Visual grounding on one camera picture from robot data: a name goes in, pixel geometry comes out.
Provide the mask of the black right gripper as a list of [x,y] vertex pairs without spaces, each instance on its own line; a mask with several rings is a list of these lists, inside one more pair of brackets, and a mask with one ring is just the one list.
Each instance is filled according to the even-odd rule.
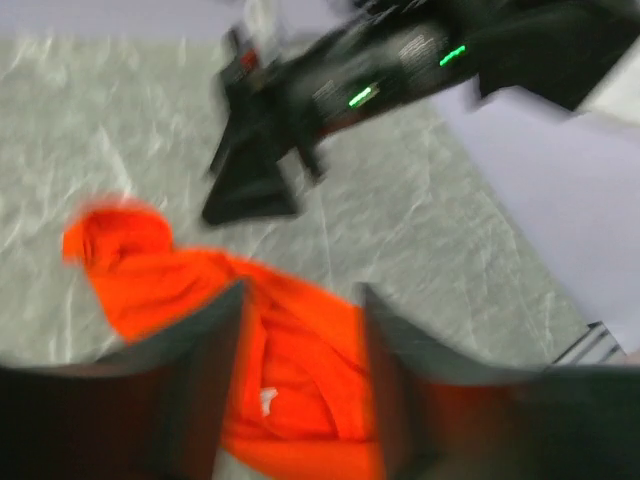
[[234,60],[221,75],[229,119],[210,165],[215,180],[202,220],[217,227],[297,216],[277,162],[297,149],[311,177],[320,178],[315,145],[444,87],[450,70],[441,61],[449,47],[440,24],[352,24],[266,68],[254,51]]

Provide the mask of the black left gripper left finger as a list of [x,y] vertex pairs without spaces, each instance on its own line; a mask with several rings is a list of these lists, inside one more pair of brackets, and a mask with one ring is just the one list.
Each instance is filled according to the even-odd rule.
[[2,477],[210,478],[244,291],[91,363],[3,366]]

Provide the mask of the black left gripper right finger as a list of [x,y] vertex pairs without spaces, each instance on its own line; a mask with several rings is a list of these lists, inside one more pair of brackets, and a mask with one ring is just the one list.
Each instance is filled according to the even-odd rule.
[[638,477],[637,367],[487,364],[361,291],[386,478]]

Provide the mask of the orange t-shirt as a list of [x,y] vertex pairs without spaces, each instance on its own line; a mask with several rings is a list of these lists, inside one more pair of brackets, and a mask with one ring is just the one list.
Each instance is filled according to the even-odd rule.
[[298,277],[212,247],[174,243],[136,200],[86,210],[63,236],[117,334],[137,343],[237,281],[243,325],[222,445],[273,479],[379,479],[361,310]]

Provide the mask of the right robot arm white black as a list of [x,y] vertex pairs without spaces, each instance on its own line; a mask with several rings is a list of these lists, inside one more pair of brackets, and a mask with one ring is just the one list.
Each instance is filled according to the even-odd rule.
[[522,88],[576,110],[639,37],[635,1],[356,1],[304,52],[268,59],[232,28],[219,78],[229,117],[210,164],[210,226],[294,216],[278,162],[314,182],[327,136],[469,79],[485,99]]

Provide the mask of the aluminium frame rail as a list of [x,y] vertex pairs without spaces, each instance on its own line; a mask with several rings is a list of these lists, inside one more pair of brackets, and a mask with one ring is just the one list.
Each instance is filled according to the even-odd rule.
[[553,364],[610,364],[625,358],[624,350],[609,329],[597,322],[589,324],[588,330],[557,357]]

